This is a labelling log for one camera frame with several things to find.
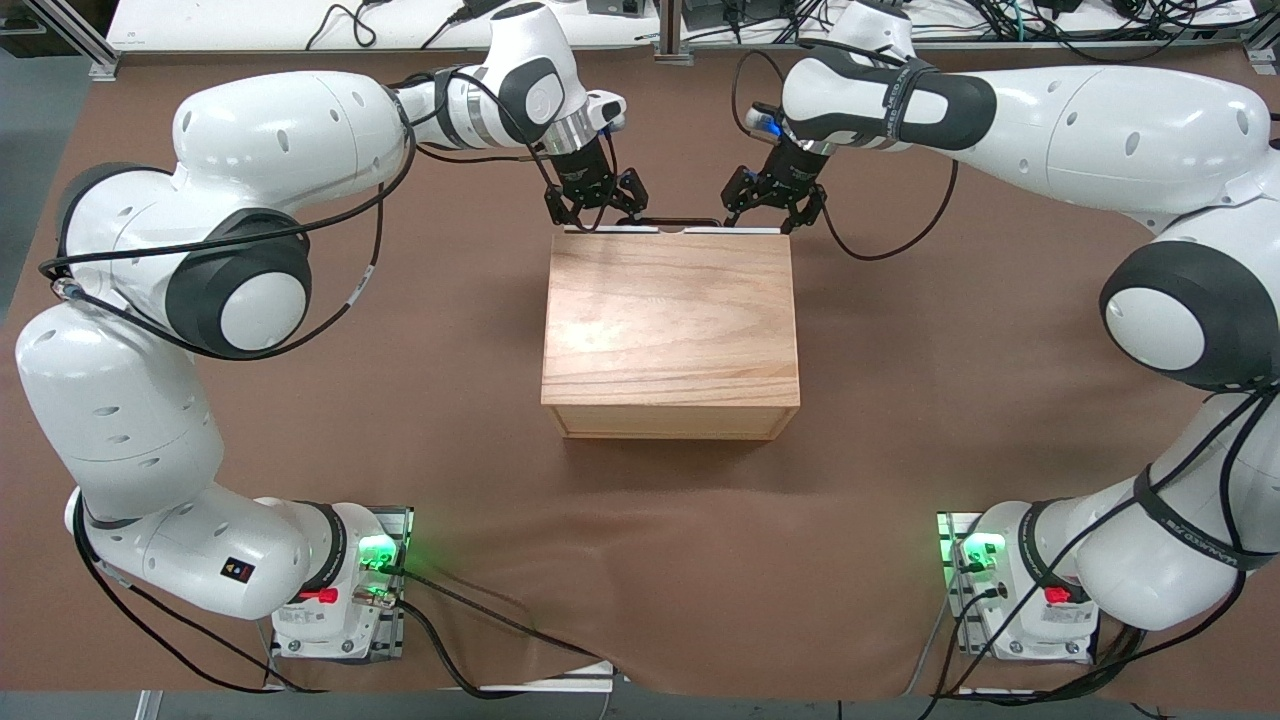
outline brown table surface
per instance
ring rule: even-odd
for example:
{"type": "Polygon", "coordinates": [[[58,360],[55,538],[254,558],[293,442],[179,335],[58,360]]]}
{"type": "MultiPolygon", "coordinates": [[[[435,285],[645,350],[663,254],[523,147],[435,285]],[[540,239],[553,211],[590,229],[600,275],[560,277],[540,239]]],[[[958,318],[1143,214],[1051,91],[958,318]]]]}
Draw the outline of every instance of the brown table surface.
{"type": "MultiPolygon", "coordinates": [[[[764,160],[765,146],[730,122],[736,58],[708,53],[676,68],[643,50],[580,54],[589,87],[630,102],[618,154],[641,172],[654,214],[718,217],[733,168],[764,160]]],[[[1065,53],[927,58],[950,70],[1071,61],[1065,53]]],[[[118,82],[93,86],[54,187],[109,160],[173,167],[173,111],[211,85],[300,68],[392,82],[461,59],[137,61],[118,82]]],[[[1280,85],[1253,74],[1239,47],[1171,50],[1155,64],[1280,99],[1280,85]]],[[[744,102],[777,96],[767,68],[746,74],[744,102]]],[[[946,177],[947,160],[922,149],[841,151],[823,182],[846,238],[884,250],[923,227],[946,177]]],[[[56,196],[0,346],[13,347],[23,324],[54,302],[35,264],[54,251],[56,196]]],[[[358,279],[371,215],[315,234],[312,323],[358,279]]],[[[1201,397],[1125,360],[1100,322],[1098,290],[1149,240],[1143,228],[961,169],[946,218],[902,258],[859,264],[826,229],[795,233],[803,407],[780,439],[563,441],[539,406],[552,234],[527,164],[421,159],[388,202],[381,264],[342,323],[279,359],[200,361],[227,443],[219,482],[248,496],[411,503],[415,564],[434,557],[517,598],[524,609],[477,596],[653,689],[812,700],[900,693],[943,592],[934,511],[1100,489],[1164,451],[1201,397]]],[[[78,566],[61,528],[72,480],[27,407],[10,354],[0,357],[0,685],[207,688],[129,625],[78,566]]],[[[1280,710],[1277,596],[1280,571],[1260,573],[1212,630],[1137,664],[1105,694],[1280,710]]],[[[438,619],[475,680],[527,680],[581,664],[419,588],[410,597],[438,619]]],[[[260,648],[252,624],[192,612],[241,647],[260,648]]],[[[205,638],[142,615],[215,673],[261,679],[205,638]]],[[[335,689],[448,684],[419,629],[407,635],[401,662],[285,667],[298,682],[335,689]]],[[[918,692],[932,688],[938,660],[934,652],[918,692]]],[[[1074,671],[988,662],[975,680],[1052,687],[1074,671]]]]}

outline wooden box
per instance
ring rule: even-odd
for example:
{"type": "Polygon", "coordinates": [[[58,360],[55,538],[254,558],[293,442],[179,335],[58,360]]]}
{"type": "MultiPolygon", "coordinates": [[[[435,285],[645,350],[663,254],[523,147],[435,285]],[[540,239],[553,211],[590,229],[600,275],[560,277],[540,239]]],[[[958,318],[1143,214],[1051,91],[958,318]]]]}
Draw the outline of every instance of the wooden box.
{"type": "Polygon", "coordinates": [[[776,438],[800,409],[790,240],[559,234],[543,406],[571,438],[776,438]]]}

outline red button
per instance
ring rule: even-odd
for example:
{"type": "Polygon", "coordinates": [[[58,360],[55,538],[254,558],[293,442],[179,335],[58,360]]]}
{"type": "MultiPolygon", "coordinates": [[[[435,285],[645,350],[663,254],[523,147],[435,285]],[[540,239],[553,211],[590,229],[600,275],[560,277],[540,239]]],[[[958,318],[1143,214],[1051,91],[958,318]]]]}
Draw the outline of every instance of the red button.
{"type": "Polygon", "coordinates": [[[1066,588],[1044,588],[1044,600],[1050,605],[1061,605],[1071,601],[1071,593],[1066,588]]]}
{"type": "Polygon", "coordinates": [[[333,605],[338,602],[338,588],[325,588],[317,592],[300,592],[298,597],[302,600],[316,598],[321,605],[333,605]]]}

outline gray floor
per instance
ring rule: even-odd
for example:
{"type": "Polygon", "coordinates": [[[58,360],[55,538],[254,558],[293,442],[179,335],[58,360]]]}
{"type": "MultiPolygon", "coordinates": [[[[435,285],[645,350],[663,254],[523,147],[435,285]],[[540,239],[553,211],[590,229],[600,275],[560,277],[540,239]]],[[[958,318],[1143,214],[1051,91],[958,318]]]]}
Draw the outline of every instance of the gray floor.
{"type": "MultiPolygon", "coordinates": [[[[79,58],[14,60],[0,51],[0,322],[32,242],[67,137],[88,91],[88,63],[79,58]]],[[[52,238],[40,238],[51,242],[52,238]]],[[[0,720],[133,717],[137,693],[0,692],[0,720]]],[[[844,717],[911,720],[920,698],[845,703],[844,717]]],[[[1262,720],[1280,715],[1179,712],[1184,720],[1262,720]]],[[[833,702],[708,700],[666,696],[618,683],[604,706],[600,696],[534,694],[483,703],[457,692],[396,694],[239,696],[229,692],[166,693],[163,720],[348,720],[422,717],[429,720],[836,720],[833,702]]],[[[1036,708],[942,703],[937,720],[1140,720],[1125,703],[1083,700],[1036,708]]]]}

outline robotic arm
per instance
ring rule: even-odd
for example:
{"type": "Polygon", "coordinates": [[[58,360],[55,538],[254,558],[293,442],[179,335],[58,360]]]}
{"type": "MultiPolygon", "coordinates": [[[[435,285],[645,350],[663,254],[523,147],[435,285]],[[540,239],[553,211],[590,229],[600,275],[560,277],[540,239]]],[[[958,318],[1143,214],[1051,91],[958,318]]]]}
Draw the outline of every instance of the robotic arm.
{"type": "Polygon", "coordinates": [[[826,201],[818,174],[837,147],[914,143],[1148,228],[1155,241],[1102,288],[1106,329],[1134,361],[1221,395],[1134,478],[992,507],[961,566],[975,569],[974,592],[1002,591],[979,603],[988,637],[1007,621],[992,646],[1002,659],[1078,659],[1094,607],[1147,630],[1203,612],[1239,571],[1280,552],[1280,152],[1266,105],[1172,70],[954,74],[914,55],[905,14],[851,4],[787,74],[782,106],[748,115],[773,150],[762,172],[740,168],[730,181],[730,219],[772,205],[791,211],[787,229],[812,223],[826,201]]]}
{"type": "MultiPolygon", "coordinates": [[[[101,165],[67,188],[64,302],[22,331],[17,364],[78,486],[67,527],[93,555],[212,612],[273,615],[285,655],[367,655],[394,542],[358,505],[251,501],[216,484],[221,436],[192,355],[170,341],[230,360],[280,347],[311,297],[296,213],[392,181],[420,141],[540,143],[575,208],[621,197],[639,213],[600,151],[626,104],[582,87],[550,10],[498,13],[493,41],[484,64],[462,70],[474,83],[440,70],[392,90],[298,72],[198,92],[174,117],[172,173],[101,165]],[[262,233],[276,237],[200,247],[262,233]],[[187,243],[197,246],[175,251],[187,243]]],[[[559,208],[558,220],[575,219],[559,208]]]]}

